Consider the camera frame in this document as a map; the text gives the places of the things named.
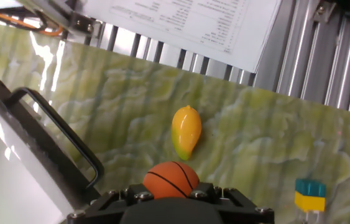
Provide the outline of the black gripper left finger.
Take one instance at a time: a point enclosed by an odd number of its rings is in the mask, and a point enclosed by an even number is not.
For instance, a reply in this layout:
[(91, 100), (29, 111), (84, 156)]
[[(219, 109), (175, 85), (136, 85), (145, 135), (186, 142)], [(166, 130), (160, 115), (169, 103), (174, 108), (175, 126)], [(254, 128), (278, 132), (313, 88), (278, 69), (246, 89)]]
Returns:
[(153, 199), (143, 184), (132, 184), (119, 192), (107, 192), (88, 208), (68, 214), (67, 224), (118, 224), (128, 208)]

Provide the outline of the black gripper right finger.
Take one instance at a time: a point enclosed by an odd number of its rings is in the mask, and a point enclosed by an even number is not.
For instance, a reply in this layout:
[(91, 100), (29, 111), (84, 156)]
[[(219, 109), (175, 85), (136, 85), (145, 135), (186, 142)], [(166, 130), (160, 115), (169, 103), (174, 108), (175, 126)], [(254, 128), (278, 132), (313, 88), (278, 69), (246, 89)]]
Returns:
[(221, 188), (213, 184), (200, 182), (189, 194), (189, 199), (202, 202), (207, 215), (218, 221), (213, 223), (274, 224), (275, 212), (269, 207), (258, 207), (239, 190)]

